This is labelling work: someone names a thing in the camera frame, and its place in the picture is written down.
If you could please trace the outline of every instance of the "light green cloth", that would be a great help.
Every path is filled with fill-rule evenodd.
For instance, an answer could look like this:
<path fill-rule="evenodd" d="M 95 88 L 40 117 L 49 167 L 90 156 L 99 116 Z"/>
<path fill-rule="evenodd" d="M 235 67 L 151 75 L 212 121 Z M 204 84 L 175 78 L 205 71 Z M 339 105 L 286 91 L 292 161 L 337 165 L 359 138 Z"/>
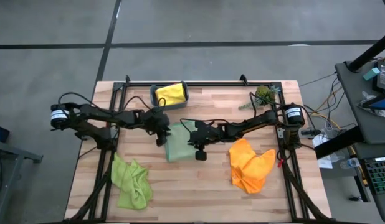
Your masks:
<path fill-rule="evenodd" d="M 120 188 L 118 207 L 140 210 L 147 207 L 153 192 L 147 181 L 148 171 L 135 160 L 127 164 L 117 153 L 112 162 L 111 181 Z"/>
<path fill-rule="evenodd" d="M 196 131 L 195 121 L 183 121 L 183 124 L 190 131 Z M 190 139 L 190 132 L 181 124 L 176 123 L 169 126 L 170 133 L 166 137 L 165 150 L 168 162 L 174 162 L 181 159 L 194 159 L 197 149 L 187 144 Z"/>

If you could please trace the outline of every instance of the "white label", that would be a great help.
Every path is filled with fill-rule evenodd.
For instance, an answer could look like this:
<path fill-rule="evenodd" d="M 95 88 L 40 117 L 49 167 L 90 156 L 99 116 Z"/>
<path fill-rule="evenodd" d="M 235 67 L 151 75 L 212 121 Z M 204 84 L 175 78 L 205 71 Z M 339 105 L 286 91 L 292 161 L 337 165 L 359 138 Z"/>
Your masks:
<path fill-rule="evenodd" d="M 67 118 L 67 116 L 62 112 L 62 110 L 55 110 L 51 112 L 51 119 L 55 118 Z"/>
<path fill-rule="evenodd" d="M 286 110 L 285 113 L 291 113 L 291 112 L 296 112 L 296 111 L 300 112 L 300 108 L 291 108 L 291 109 Z"/>
<path fill-rule="evenodd" d="M 292 116 L 300 116 L 300 113 L 299 112 L 292 112 L 292 113 L 289 113 L 289 114 L 287 114 L 288 115 L 288 117 L 290 118 L 290 117 L 292 117 Z"/>
<path fill-rule="evenodd" d="M 377 162 L 379 162 L 379 161 L 385 161 L 385 157 L 375 158 L 375 161 L 377 161 Z"/>

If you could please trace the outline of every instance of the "electronics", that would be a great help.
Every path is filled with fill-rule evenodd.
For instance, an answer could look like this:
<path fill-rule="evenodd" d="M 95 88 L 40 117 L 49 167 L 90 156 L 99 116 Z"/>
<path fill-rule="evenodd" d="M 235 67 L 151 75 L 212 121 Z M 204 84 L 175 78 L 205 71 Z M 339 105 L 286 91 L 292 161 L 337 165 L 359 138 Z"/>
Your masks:
<path fill-rule="evenodd" d="M 385 94 L 377 96 L 371 100 L 365 101 L 361 106 L 363 108 L 385 110 Z"/>
<path fill-rule="evenodd" d="M 385 157 L 364 160 L 373 194 L 385 194 Z"/>
<path fill-rule="evenodd" d="M 373 90 L 385 93 L 385 66 L 381 65 L 378 69 L 381 73 L 373 78 Z"/>
<path fill-rule="evenodd" d="M 9 135 L 10 135 L 10 131 L 0 127 L 0 142 L 6 143 Z"/>

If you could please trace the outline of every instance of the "orange cloth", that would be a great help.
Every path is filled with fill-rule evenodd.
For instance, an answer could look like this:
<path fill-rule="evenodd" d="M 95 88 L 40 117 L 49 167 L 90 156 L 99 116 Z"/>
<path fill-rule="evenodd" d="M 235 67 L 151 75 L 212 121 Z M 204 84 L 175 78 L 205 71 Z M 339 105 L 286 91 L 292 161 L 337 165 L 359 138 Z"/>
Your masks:
<path fill-rule="evenodd" d="M 246 139 L 240 139 L 230 148 L 232 184 L 248 194 L 262 190 L 265 177 L 273 169 L 275 150 L 271 149 L 261 156 L 256 156 Z"/>

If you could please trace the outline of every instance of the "yellow cloth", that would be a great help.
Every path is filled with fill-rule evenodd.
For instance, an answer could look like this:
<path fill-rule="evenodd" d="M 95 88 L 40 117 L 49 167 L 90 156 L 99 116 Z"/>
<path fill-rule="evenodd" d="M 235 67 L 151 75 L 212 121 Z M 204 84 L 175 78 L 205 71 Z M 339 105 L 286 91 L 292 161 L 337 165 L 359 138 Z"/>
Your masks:
<path fill-rule="evenodd" d="M 265 184 L 265 177 L 273 169 L 275 150 L 256 156 L 248 141 L 240 139 L 229 149 L 229 153 L 232 184 L 248 194 L 260 192 Z"/>
<path fill-rule="evenodd" d="M 181 83 L 159 88 L 155 91 L 155 94 L 160 106 L 164 105 L 164 100 L 159 100 L 161 98 L 166 100 L 166 105 L 174 105 L 186 101 L 183 84 Z"/>

